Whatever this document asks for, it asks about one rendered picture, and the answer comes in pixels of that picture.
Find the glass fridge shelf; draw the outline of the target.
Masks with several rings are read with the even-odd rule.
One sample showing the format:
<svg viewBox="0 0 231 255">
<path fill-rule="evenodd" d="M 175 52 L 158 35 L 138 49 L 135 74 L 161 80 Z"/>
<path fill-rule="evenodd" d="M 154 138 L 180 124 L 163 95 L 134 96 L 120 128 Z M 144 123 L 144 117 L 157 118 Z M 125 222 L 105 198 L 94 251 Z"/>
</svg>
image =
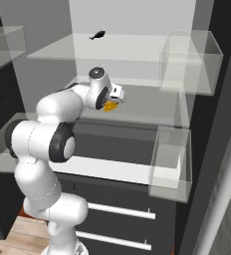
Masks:
<svg viewBox="0 0 231 255">
<path fill-rule="evenodd" d="M 166 36 L 72 34 L 28 55 L 32 60 L 64 60 L 103 65 L 124 62 L 158 63 Z"/>
<path fill-rule="evenodd" d="M 189 128 L 186 98 L 177 92 L 159 87 L 121 84 L 125 102 L 115 110 L 84 110 L 82 117 L 169 127 Z"/>
</svg>

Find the dark fridge door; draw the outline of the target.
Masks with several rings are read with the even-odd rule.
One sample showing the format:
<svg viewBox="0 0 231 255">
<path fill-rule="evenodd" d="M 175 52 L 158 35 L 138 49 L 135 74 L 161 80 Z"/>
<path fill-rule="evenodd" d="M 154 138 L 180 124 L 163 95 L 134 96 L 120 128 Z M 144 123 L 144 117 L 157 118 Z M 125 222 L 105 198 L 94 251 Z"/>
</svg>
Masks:
<svg viewBox="0 0 231 255">
<path fill-rule="evenodd" d="M 197 0 L 192 27 L 212 32 L 223 61 L 212 97 L 195 99 L 191 118 L 192 187 L 176 206 L 174 255 L 192 255 L 231 136 L 231 0 Z"/>
<path fill-rule="evenodd" d="M 3 13 L 0 7 L 0 27 L 18 26 L 5 23 Z M 25 112 L 13 66 L 15 60 L 0 69 L 0 129 L 15 114 Z M 0 172 L 0 240 L 8 237 L 22 202 L 23 194 L 15 181 L 14 172 Z"/>
</svg>

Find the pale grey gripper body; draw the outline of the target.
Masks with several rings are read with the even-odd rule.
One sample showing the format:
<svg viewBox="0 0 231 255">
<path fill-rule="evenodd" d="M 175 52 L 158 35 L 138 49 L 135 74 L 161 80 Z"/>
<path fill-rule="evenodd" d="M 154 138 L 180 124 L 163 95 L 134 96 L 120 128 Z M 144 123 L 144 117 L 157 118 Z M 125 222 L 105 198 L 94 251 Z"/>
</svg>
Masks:
<svg viewBox="0 0 231 255">
<path fill-rule="evenodd" d="M 119 104 L 123 104 L 125 102 L 125 92 L 124 92 L 124 90 L 116 90 L 115 92 L 110 92 L 109 101 L 119 103 Z"/>
</svg>

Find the dark fridge drawer front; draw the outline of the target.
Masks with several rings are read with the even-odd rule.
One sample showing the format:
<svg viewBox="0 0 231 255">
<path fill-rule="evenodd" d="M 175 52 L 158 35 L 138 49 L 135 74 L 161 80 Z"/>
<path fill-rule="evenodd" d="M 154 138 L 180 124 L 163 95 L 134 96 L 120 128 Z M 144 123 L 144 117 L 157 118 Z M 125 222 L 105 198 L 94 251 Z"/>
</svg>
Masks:
<svg viewBox="0 0 231 255">
<path fill-rule="evenodd" d="M 149 196 L 146 185 L 60 172 L 57 176 L 66 192 L 77 193 L 92 203 L 143 211 L 150 209 L 156 214 L 158 227 L 174 230 L 175 204 Z"/>
<path fill-rule="evenodd" d="M 158 227 L 152 219 L 128 216 L 90 216 L 76 229 L 129 241 L 146 242 L 152 246 L 151 251 L 145 251 L 80 237 L 90 255 L 171 255 L 172 252 L 171 232 Z"/>
</svg>

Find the orange cheese wedge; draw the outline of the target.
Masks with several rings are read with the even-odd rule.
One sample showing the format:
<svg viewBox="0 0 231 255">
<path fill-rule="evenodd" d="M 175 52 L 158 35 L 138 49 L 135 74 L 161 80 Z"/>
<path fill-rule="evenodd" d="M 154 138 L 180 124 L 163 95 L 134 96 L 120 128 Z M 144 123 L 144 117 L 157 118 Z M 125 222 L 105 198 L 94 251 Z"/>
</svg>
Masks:
<svg viewBox="0 0 231 255">
<path fill-rule="evenodd" d="M 117 107 L 118 107 L 118 103 L 116 103 L 116 102 L 107 102 L 104 105 L 104 111 L 105 112 L 110 112 L 110 111 L 113 111 L 114 109 L 116 109 Z"/>
</svg>

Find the white-fronted fridge crisper drawer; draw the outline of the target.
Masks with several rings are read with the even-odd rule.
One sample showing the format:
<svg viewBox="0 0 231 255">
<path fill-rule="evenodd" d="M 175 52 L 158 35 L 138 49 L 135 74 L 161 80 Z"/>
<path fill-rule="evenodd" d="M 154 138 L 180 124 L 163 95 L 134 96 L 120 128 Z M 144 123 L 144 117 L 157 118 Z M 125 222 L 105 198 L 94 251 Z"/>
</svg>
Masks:
<svg viewBox="0 0 231 255">
<path fill-rule="evenodd" d="M 74 126 L 77 147 L 65 163 L 52 168 L 102 179 L 148 184 L 154 143 L 159 126 L 93 123 Z"/>
</svg>

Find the small black fish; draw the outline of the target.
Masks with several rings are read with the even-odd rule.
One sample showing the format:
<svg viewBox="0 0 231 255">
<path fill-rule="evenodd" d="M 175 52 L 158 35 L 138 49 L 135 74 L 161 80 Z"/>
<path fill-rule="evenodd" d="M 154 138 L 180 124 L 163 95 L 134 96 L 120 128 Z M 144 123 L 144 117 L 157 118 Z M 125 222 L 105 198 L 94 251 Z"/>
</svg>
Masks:
<svg viewBox="0 0 231 255">
<path fill-rule="evenodd" d="M 99 39 L 99 38 L 102 38 L 105 34 L 106 34 L 106 31 L 100 30 L 100 31 L 97 32 L 94 36 L 89 37 L 89 39 L 90 39 L 90 40 Z"/>
</svg>

